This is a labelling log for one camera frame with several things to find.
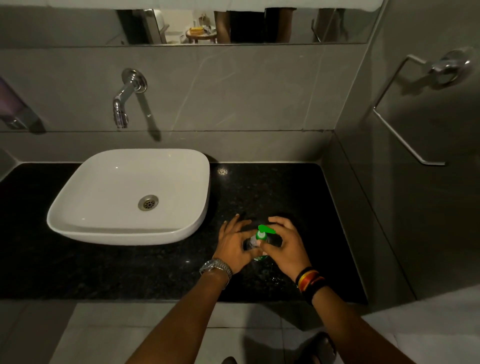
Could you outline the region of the person's left hand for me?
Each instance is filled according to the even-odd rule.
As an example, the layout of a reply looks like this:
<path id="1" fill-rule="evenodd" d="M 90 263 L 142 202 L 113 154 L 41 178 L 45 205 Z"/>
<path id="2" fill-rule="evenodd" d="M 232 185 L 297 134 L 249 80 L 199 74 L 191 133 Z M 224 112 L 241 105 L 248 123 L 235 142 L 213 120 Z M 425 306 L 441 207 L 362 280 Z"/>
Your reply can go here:
<path id="1" fill-rule="evenodd" d="M 233 234 L 233 221 L 241 220 L 240 214 L 236 214 L 229 221 L 229 232 L 225 236 L 218 236 L 218 244 L 213 254 L 213 258 L 219 258 L 231 267 L 233 275 L 239 273 L 248 263 L 241 263 L 241 251 L 243 251 L 243 242 L 251 238 L 256 233 L 256 229 L 245 230 L 241 233 Z"/>

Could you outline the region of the person's right hand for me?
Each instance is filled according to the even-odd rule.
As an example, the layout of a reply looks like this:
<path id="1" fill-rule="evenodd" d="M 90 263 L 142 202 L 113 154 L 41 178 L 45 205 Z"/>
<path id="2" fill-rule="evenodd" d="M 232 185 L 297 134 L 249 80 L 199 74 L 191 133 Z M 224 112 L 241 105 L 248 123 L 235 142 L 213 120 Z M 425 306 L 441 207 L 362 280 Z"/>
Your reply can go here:
<path id="1" fill-rule="evenodd" d="M 293 223 L 285 217 L 270 216 L 268 221 L 268 226 L 282 239 L 282 245 L 273 245 L 269 256 L 286 276 L 296 282 L 298 275 L 311 266 L 301 236 Z"/>

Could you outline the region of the green pump soap bottle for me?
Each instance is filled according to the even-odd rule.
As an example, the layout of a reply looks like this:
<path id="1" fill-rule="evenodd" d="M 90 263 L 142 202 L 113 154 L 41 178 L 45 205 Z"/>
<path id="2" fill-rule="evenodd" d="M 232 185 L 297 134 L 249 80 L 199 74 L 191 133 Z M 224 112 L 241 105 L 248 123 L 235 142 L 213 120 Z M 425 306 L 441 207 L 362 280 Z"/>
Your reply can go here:
<path id="1" fill-rule="evenodd" d="M 245 251 L 253 250 L 255 248 L 260 248 L 260 241 L 268 242 L 270 235 L 277 234 L 277 232 L 267 225 L 259 225 L 255 235 L 251 236 L 249 239 L 244 240 L 243 249 Z"/>

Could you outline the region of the person's right forearm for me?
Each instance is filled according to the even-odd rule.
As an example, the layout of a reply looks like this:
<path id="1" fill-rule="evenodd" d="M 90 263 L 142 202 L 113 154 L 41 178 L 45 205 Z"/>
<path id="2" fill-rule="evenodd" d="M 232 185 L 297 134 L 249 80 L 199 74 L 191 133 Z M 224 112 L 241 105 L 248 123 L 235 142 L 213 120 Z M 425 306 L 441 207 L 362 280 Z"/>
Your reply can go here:
<path id="1" fill-rule="evenodd" d="M 319 289 L 312 304 L 344 364 L 416 364 L 365 322 L 331 288 Z"/>

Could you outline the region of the person's left forearm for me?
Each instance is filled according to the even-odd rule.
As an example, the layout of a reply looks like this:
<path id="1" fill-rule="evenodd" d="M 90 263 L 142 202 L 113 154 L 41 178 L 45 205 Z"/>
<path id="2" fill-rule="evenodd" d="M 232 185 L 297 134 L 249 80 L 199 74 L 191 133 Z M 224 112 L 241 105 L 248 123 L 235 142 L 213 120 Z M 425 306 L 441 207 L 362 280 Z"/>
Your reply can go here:
<path id="1" fill-rule="evenodd" d="M 125 364 L 194 364 L 209 319 L 228 278 L 227 273 L 218 268 L 203 273 Z"/>

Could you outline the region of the silver metal wristwatch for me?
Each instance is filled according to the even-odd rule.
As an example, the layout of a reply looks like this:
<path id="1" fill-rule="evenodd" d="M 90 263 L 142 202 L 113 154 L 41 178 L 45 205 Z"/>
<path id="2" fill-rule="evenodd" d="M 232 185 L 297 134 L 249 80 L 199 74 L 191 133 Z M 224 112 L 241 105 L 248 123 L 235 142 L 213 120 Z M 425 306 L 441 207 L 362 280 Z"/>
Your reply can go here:
<path id="1" fill-rule="evenodd" d="M 227 275 L 227 281 L 223 286 L 223 290 L 227 287 L 229 284 L 232 276 L 233 276 L 233 271 L 231 267 L 225 263 L 223 260 L 219 258 L 213 258 L 211 260 L 208 260 L 205 262 L 201 268 L 199 269 L 199 272 L 201 275 L 205 274 L 206 272 L 210 272 L 212 270 L 221 270 L 223 273 Z"/>

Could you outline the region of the black thread wristband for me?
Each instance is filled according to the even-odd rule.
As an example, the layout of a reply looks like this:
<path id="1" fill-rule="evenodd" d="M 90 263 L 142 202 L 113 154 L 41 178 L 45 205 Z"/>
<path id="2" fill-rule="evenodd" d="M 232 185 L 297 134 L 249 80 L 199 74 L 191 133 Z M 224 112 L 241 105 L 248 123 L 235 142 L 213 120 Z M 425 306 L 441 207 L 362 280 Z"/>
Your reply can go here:
<path id="1" fill-rule="evenodd" d="M 305 301 L 310 305 L 313 306 L 313 298 L 315 294 L 322 288 L 327 287 L 328 282 L 322 276 L 316 276 L 312 278 L 308 284 L 306 285 L 305 289 L 302 291 L 303 298 Z"/>

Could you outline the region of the chrome sink drain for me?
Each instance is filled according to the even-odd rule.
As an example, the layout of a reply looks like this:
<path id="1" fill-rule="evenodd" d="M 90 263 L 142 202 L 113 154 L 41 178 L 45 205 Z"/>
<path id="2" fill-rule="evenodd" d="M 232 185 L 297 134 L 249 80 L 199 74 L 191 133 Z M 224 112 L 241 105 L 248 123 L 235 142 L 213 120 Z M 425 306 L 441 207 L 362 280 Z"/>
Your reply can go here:
<path id="1" fill-rule="evenodd" d="M 146 195 L 141 197 L 138 202 L 138 209 L 141 211 L 150 211 L 155 209 L 159 203 L 159 198 L 156 195 Z"/>

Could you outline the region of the white ceramic sink basin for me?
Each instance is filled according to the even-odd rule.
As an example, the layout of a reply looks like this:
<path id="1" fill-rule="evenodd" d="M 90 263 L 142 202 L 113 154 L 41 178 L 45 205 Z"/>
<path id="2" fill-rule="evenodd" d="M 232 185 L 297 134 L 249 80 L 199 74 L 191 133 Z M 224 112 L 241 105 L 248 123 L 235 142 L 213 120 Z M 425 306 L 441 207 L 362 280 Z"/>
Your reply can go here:
<path id="1" fill-rule="evenodd" d="M 203 223 L 210 180 L 208 158 L 196 150 L 107 150 L 77 168 L 46 222 L 57 234 L 91 244 L 176 243 Z M 158 205 L 141 211 L 138 202 L 147 195 L 157 196 Z"/>

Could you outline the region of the chrome towel holder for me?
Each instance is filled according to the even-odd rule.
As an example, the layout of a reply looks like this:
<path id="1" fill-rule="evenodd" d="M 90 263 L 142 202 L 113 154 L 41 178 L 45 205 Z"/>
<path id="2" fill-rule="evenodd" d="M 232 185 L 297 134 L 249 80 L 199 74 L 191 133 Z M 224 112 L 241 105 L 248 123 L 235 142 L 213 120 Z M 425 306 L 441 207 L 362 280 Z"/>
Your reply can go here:
<path id="1" fill-rule="evenodd" d="M 424 159 L 398 132 L 391 126 L 391 124 L 381 115 L 377 110 L 384 96 L 387 94 L 389 88 L 393 85 L 396 77 L 407 63 L 414 63 L 421 66 L 424 73 L 433 79 L 433 85 L 444 88 L 458 83 L 463 76 L 466 76 L 470 71 L 472 59 L 469 55 L 468 48 L 453 49 L 444 54 L 439 60 L 435 62 L 420 58 L 414 54 L 407 54 L 397 65 L 394 72 L 387 79 L 385 84 L 379 91 L 375 98 L 371 111 L 376 116 L 378 121 L 386 127 L 390 134 L 405 148 L 405 150 L 420 164 L 427 167 L 445 167 L 447 162 L 431 161 Z"/>

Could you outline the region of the chrome wall tap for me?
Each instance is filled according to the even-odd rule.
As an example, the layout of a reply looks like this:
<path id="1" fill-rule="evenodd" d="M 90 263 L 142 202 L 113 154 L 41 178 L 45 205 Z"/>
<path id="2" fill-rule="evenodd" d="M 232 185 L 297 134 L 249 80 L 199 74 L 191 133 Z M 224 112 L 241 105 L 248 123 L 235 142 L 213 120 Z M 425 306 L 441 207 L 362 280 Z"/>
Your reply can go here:
<path id="1" fill-rule="evenodd" d="M 113 120 L 117 129 L 126 129 L 129 119 L 125 111 L 125 103 L 132 94 L 142 94 L 147 90 L 147 80 L 138 70 L 126 68 L 122 71 L 123 87 L 113 97 Z"/>

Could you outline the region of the wall soap dispenser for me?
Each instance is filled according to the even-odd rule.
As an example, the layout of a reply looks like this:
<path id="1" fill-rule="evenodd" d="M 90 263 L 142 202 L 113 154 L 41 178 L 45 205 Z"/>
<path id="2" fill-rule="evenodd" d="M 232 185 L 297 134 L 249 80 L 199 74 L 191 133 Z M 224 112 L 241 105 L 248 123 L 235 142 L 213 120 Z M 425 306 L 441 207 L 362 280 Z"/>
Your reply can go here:
<path id="1" fill-rule="evenodd" d="M 12 130 L 29 130 L 40 121 L 38 115 L 21 100 L 2 77 L 0 77 L 0 120 Z"/>

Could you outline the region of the wall mirror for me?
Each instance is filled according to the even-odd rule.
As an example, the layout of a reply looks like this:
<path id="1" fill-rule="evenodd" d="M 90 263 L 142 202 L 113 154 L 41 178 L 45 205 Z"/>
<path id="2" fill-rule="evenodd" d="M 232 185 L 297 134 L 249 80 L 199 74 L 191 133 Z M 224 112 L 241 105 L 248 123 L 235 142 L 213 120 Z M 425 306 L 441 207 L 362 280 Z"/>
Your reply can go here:
<path id="1" fill-rule="evenodd" d="M 363 44 L 385 0 L 0 0 L 0 49 Z"/>

